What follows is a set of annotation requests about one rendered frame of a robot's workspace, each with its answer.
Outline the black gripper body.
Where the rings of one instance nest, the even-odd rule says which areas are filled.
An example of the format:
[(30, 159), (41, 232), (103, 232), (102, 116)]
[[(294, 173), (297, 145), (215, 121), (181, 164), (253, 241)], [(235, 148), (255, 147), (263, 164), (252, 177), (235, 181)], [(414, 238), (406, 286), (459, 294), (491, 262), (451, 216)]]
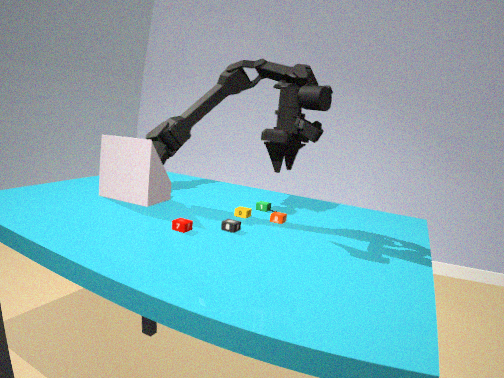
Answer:
[(301, 144), (301, 142), (309, 143), (309, 138), (301, 133), (291, 133), (297, 116), (300, 116), (300, 114), (303, 114), (300, 109), (278, 106), (278, 110), (275, 110), (274, 113), (274, 115), (277, 115), (277, 127), (274, 127), (274, 129), (265, 129), (262, 132), (261, 140), (285, 145), (290, 143)]

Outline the yellow block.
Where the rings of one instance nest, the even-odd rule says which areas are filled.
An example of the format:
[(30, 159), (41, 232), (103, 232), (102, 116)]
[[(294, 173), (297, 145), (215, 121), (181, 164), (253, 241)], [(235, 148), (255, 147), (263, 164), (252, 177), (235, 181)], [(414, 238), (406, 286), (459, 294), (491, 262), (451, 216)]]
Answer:
[(237, 207), (235, 208), (234, 216), (241, 218), (248, 218), (251, 216), (252, 209), (246, 207)]

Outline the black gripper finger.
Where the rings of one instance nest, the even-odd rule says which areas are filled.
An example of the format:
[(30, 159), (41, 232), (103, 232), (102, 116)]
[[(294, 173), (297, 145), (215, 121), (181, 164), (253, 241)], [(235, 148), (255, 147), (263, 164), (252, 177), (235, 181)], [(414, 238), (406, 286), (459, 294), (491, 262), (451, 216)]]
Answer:
[(294, 164), (294, 161), (296, 159), (296, 154), (297, 152), (304, 147), (306, 144), (296, 144), (296, 143), (290, 143), (288, 145), (291, 145), (292, 147), (289, 147), (285, 151), (285, 163), (286, 163), (286, 168), (287, 170), (291, 170), (292, 166)]
[(279, 173), (283, 163), (285, 151), (292, 146), (280, 143), (273, 143), (270, 141), (264, 141), (264, 144), (266, 145), (268, 153), (270, 155), (274, 171), (276, 173)]

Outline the red block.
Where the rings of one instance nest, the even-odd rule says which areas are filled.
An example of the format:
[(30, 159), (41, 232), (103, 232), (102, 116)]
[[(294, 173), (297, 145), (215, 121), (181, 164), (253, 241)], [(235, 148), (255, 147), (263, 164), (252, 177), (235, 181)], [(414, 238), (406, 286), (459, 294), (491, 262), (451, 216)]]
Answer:
[(192, 220), (178, 218), (178, 219), (172, 220), (171, 230), (185, 233), (189, 230), (192, 230), (192, 225), (193, 225)]

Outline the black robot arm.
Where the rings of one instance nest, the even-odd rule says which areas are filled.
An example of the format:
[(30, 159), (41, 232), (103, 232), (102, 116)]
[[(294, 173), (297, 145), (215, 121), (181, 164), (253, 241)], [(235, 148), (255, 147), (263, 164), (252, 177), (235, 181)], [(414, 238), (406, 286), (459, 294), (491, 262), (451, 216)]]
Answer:
[[(258, 76), (250, 81), (243, 68), (256, 68)], [(278, 81), (273, 88), (280, 89), (278, 106), (296, 109), (327, 111), (331, 107), (332, 89), (330, 85), (318, 86), (318, 82), (307, 64), (296, 64), (294, 67), (268, 62), (242, 60), (232, 63), (220, 75), (218, 84), (212, 87), (198, 101), (194, 102), (182, 115), (171, 117), (160, 123), (146, 134), (158, 152), (164, 166), (184, 143), (189, 140), (192, 128), (211, 109), (217, 106), (228, 95), (253, 88), (262, 79)], [(303, 116), (302, 116), (303, 115)], [(292, 127), (291, 133), (301, 133), (316, 143), (323, 134), (322, 123), (311, 123), (300, 114)]]

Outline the green block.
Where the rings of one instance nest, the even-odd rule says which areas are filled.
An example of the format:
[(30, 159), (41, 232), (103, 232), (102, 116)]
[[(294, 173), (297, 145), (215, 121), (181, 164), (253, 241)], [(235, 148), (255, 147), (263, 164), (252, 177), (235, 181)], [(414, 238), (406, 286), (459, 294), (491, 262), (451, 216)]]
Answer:
[(267, 212), (267, 211), (271, 210), (271, 203), (259, 201), (256, 203), (256, 210)]

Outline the orange block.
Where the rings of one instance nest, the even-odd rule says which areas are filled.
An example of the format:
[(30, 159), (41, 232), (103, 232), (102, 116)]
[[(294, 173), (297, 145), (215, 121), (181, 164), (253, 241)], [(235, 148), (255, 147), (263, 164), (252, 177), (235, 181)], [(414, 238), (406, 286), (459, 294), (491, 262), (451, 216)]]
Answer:
[(274, 212), (270, 215), (270, 222), (283, 224), (287, 221), (287, 214)]

